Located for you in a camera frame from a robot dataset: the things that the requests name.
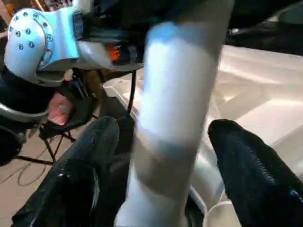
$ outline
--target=orange light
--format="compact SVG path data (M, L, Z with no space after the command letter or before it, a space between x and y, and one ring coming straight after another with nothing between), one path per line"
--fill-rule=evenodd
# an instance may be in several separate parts
M109 57L112 61L117 61L120 58L120 51L115 48L114 46L108 46L107 47Z

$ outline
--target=black cable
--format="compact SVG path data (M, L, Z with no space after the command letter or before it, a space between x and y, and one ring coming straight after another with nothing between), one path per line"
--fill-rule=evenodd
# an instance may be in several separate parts
M40 158L45 152L47 151L47 148L45 148L36 158ZM29 163L29 164L26 164L20 168L18 168L16 171L14 171L13 173L11 173L8 177L6 177L4 180L2 180L0 182L0 185L2 185L3 183L5 183L7 180L9 180L11 177L13 177L15 174L17 174L18 172L19 173L19 176L18 176L18 185L19 186L29 186L30 184L36 182L45 172L46 170L46 165L44 165L44 168L43 168L43 171L39 174L38 177L36 177L34 180L32 180L31 182L27 183L27 184L21 184L20 183L20 179L23 175L23 173L32 165L33 163Z
M132 72L132 82L131 82L131 94L129 97L129 102L128 102L128 107L127 107L127 111L126 111L126 117L131 116L131 111L132 111L132 107L133 107L133 103L134 103L134 94L135 94L135 90L136 90L136 80L137 80L137 71L133 71Z

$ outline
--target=white cylindrical pole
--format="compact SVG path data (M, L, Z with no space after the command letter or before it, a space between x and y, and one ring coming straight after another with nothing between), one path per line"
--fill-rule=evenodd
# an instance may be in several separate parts
M117 227L186 226L189 179L232 0L206 0L148 35L144 97Z

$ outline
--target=chair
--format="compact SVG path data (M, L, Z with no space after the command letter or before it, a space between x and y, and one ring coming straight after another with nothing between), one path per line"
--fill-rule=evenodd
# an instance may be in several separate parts
M66 86L60 87L59 91L72 102L74 110L65 125L57 125L53 122L48 121L47 123L42 124L39 129L39 137L44 141L46 148L52 157L52 161L50 162L26 156L17 156L16 159L45 165L53 165L56 162L56 154L59 150L63 138L67 138L71 142L76 141L75 138L71 136L71 130L87 124L92 117L97 118L93 115L97 103L97 100L94 97L75 99L70 90L66 89ZM60 135L61 138L55 152L53 152L49 140L58 135Z

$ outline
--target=black chair leg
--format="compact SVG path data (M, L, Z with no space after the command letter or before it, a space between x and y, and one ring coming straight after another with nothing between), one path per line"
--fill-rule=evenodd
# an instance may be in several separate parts
M56 157L55 157L55 155L54 155L54 153L53 153L53 150L52 150L52 148L51 148L51 145L49 144L49 142L47 141L47 139L44 139L43 141L44 141L44 143L45 143L45 145L46 145L46 148L47 148L47 150L48 150L48 153L49 153L50 156L52 157L53 162L56 162Z
M61 138L60 138L60 140L59 140L59 143L58 143L58 145L57 145L56 151L55 151L54 154L53 154L55 157L56 157L56 155L57 155L57 153L58 153L58 150L59 150L59 148L60 148L60 146L61 146L62 140L63 140L63 136L61 136Z
M76 141L76 139L71 136L70 131L68 132L68 135L66 135L64 132L62 132L61 135L65 138L69 139L72 143Z
M21 156L21 155L15 157L15 159L32 162L32 163L37 163L37 164L43 164L43 165L50 165L50 166L54 165L54 162L40 160L40 159L26 157L26 156Z

